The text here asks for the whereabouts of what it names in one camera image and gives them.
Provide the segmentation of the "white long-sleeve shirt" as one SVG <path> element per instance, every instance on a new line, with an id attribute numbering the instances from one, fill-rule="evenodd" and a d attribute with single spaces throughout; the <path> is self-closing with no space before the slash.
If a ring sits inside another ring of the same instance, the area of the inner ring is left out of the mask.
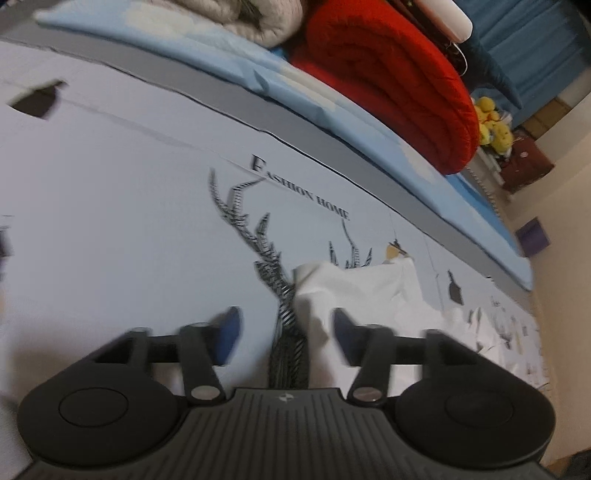
<path id="1" fill-rule="evenodd" d="M 312 388 L 346 392 L 356 377 L 335 338 L 332 313 L 337 309 L 360 325 L 385 326 L 401 336 L 441 330 L 536 389 L 549 382 L 531 315 L 495 297 L 468 310 L 438 310 L 424 299 L 410 258 L 354 269 L 329 262 L 301 265 L 295 272 L 294 309 L 308 336 Z"/>

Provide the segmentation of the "grey printed bed sheet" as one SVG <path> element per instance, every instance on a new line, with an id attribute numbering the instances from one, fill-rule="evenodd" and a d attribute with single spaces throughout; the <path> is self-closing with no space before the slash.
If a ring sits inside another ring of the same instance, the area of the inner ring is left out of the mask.
<path id="1" fill-rule="evenodd" d="M 414 261 L 468 310 L 517 283 L 361 152 L 276 101 L 122 42 L 1 13 L 1 468 L 20 479 L 545 479 L 556 417 L 441 330 L 388 400 L 312 388 L 296 271 Z M 129 366 L 242 311 L 228 399 Z"/>

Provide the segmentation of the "purple paper bag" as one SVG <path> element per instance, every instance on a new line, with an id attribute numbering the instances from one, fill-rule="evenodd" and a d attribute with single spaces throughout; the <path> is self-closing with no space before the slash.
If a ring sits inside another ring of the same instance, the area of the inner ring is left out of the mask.
<path id="1" fill-rule="evenodd" d="M 538 255 L 551 244 L 537 217 L 520 227 L 516 231 L 516 236 L 526 257 Z"/>

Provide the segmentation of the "yellow plush toys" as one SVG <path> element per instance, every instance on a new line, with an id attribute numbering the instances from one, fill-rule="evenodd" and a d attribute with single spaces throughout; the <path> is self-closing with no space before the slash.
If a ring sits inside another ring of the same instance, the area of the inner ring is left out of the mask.
<path id="1" fill-rule="evenodd" d="M 480 146 L 489 148 L 498 156 L 508 157 L 514 135 L 510 124 L 502 118 L 495 101 L 483 96 L 475 101 L 474 108 L 479 120 Z"/>

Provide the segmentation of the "red folded blanket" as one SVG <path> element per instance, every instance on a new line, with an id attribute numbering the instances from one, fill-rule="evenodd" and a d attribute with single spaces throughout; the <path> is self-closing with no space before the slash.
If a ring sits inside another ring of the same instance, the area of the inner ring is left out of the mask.
<path id="1" fill-rule="evenodd" d="M 444 175 L 474 157 L 479 120 L 452 64 L 387 1 L 311 1 L 290 63 L 399 134 Z"/>

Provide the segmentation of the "dark teal plush shark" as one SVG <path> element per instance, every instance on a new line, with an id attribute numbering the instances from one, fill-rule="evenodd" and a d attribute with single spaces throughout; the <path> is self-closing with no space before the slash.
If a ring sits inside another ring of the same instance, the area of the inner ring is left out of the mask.
<path id="1" fill-rule="evenodd" d="M 523 107 L 513 82 L 484 48 L 476 31 L 459 45 L 459 49 L 466 60 L 467 69 L 462 79 L 469 91 L 484 87 L 495 88 L 515 107 Z"/>

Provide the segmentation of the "cream folded quilt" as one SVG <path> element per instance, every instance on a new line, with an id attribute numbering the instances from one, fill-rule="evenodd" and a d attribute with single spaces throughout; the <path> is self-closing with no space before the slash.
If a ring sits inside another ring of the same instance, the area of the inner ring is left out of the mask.
<path id="1" fill-rule="evenodd" d="M 271 49 L 294 36 L 304 22 L 303 0 L 151 1 L 190 20 L 205 20 Z"/>

